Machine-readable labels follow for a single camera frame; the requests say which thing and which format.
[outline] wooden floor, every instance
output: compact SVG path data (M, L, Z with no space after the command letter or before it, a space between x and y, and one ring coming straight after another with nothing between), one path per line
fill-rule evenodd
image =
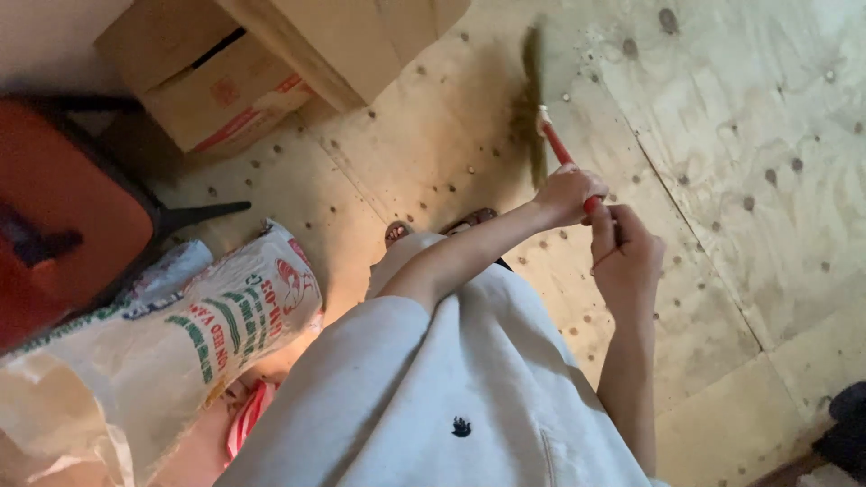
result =
M509 120L520 38L541 11L555 125L668 243L660 475L750 484L804 453L828 398L866 376L863 1L475 0L371 107L338 116L313 102L244 154L151 183L169 206L253 202L185 234L216 253L261 218L284 224L332 322L363 299L390 221L437 230L532 196ZM551 231L505 259L596 382L613 325L589 240Z

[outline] hand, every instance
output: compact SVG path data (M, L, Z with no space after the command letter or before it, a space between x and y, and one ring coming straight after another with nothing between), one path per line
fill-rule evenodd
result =
M650 234L628 205L599 205L591 219L596 285L614 321L652 323L664 241Z
M584 202L592 196L604 199L607 192L607 185L599 176L574 164L563 164L547 178L547 185L533 199L541 210L541 230L580 223L587 217Z

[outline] rooster logo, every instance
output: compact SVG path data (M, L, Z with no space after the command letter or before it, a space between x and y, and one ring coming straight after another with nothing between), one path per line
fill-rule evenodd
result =
M315 289L316 279L312 272L300 273L282 259L276 259L275 263L280 279L288 284L288 294L284 300L286 304L282 307L282 313L288 315L301 305L307 288Z

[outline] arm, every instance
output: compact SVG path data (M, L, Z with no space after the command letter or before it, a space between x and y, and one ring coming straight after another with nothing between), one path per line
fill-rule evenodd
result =
M540 232L579 222L583 203L604 196L607 186L574 164L561 166L529 203L422 250L378 295L399 295L420 303L431 315L436 305L502 254Z
M616 323L598 382L598 398L643 472L653 477L656 331L652 315L664 243L650 235L627 205L600 205L591 217L596 284ZM614 220L622 235L619 245Z

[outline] foot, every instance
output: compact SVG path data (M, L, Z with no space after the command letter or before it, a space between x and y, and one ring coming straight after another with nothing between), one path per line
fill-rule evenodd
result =
M468 230L469 228L474 227L478 224L483 224L488 220L492 220L497 216L499 215L498 213L496 213L496 210L490 208L481 208L478 211L473 211L467 216L460 218L453 224L446 227L446 229L441 231L440 233L442 235L450 237L452 235L460 233L461 231Z
M394 222L385 230L385 249L388 250L397 240L412 233L412 228L403 222Z

